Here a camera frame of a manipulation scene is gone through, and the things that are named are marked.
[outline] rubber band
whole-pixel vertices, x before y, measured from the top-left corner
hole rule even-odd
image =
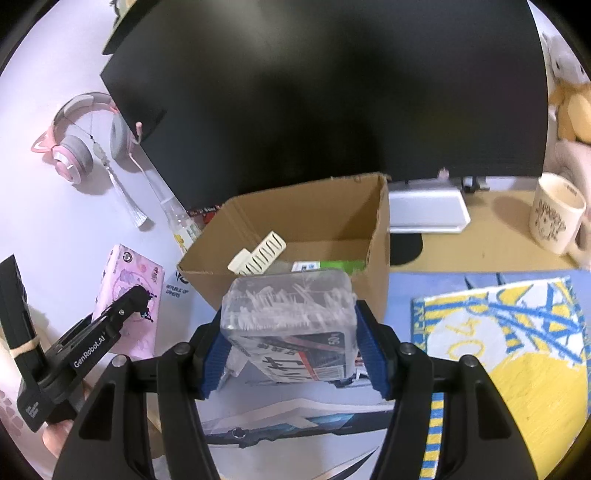
[[[10,356],[16,358],[19,355],[30,352],[39,346],[39,336],[36,336],[33,340],[29,340],[27,343],[23,343],[21,346],[11,348],[9,350]]]

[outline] clear plastic box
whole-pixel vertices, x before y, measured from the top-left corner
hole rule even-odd
[[[342,380],[355,371],[355,300],[341,270],[239,277],[220,328],[274,381]]]

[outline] white plastic clip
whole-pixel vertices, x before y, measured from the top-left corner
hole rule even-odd
[[[271,232],[252,253],[246,248],[240,250],[228,264],[228,270],[238,275],[260,275],[266,272],[286,247],[285,240]]]

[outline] finger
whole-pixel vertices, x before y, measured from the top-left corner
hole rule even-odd
[[[61,449],[73,425],[73,421],[64,420],[60,423],[48,425],[45,431],[43,431],[43,435],[41,436],[43,443],[56,458],[60,456]]]

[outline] yellow and blue towel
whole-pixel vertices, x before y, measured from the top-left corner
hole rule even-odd
[[[413,300],[413,341],[430,356],[479,358],[545,478],[591,412],[591,350],[569,278]],[[433,398],[421,480],[439,460],[443,396]]]

